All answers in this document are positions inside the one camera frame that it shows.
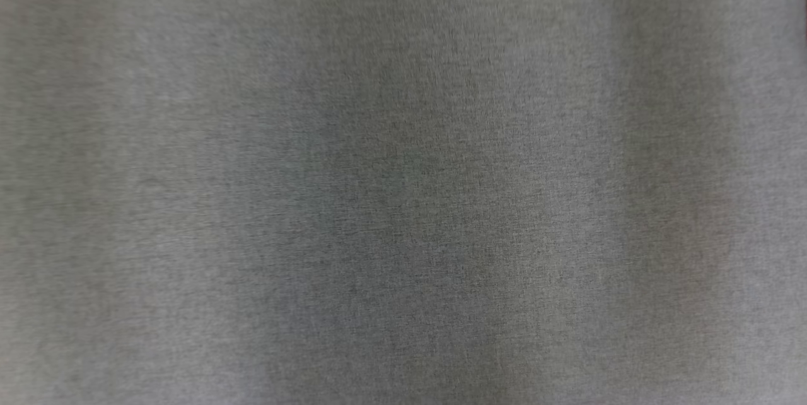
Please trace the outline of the grey fabric sofa seat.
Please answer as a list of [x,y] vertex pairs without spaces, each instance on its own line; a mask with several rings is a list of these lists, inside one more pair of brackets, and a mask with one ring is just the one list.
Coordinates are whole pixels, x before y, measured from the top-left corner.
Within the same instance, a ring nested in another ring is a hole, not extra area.
[[807,0],[0,0],[0,405],[807,405]]

